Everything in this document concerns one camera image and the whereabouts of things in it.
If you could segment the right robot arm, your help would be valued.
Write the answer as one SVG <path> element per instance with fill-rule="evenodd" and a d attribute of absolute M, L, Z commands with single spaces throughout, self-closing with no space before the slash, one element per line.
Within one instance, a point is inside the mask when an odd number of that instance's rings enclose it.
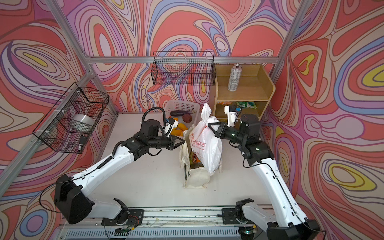
<path fill-rule="evenodd" d="M 321 233 L 316 220 L 310 220 L 299 207 L 280 174 L 274 154 L 260 139 L 260 121 L 252 114 L 240 118 L 239 128 L 230 123 L 209 123 L 216 138 L 237 144 L 243 156 L 243 166 L 252 169 L 267 191 L 274 215 L 268 214 L 252 199 L 236 203 L 240 222 L 252 222 L 261 228 L 270 240 L 313 240 Z"/>

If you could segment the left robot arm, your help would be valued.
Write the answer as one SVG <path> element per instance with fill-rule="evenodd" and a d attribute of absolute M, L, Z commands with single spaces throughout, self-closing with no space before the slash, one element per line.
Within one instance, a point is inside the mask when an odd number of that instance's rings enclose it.
<path fill-rule="evenodd" d="M 105 180 L 123 167 L 133 163 L 151 149 L 173 151 L 185 140 L 171 134 L 178 121 L 163 114 L 162 122 L 141 120 L 140 130 L 127 140 L 118 142 L 112 153 L 88 169 L 69 177 L 62 175 L 56 181 L 54 204 L 71 225 L 87 218 L 102 218 L 117 226 L 125 225 L 130 218 L 129 208 L 115 198 L 111 203 L 99 202 L 91 197 L 92 192 Z"/>

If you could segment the cream canvas tote bag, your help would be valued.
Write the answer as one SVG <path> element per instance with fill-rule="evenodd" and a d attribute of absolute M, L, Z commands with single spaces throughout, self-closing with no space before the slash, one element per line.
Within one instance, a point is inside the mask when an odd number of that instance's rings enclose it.
<path fill-rule="evenodd" d="M 180 167 L 184 170 L 185 181 L 183 188 L 185 189 L 203 189 L 206 188 L 211 175 L 198 159 L 197 155 L 192 151 L 190 144 L 190 133 L 192 129 L 183 132 L 183 139 L 186 141 L 180 150 Z M 222 168 L 222 159 L 216 172 L 220 172 Z"/>

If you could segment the white plastic grocery bag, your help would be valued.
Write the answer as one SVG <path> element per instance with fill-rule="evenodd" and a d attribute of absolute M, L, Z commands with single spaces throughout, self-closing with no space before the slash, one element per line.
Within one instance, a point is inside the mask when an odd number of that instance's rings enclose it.
<path fill-rule="evenodd" d="M 192 130 L 189 139 L 192 151 L 212 176 L 221 163 L 223 143 L 220 138 L 214 136 L 214 133 L 208 127 L 209 123 L 219 122 L 211 113 L 210 106 L 204 103 L 201 112 L 202 120 Z"/>

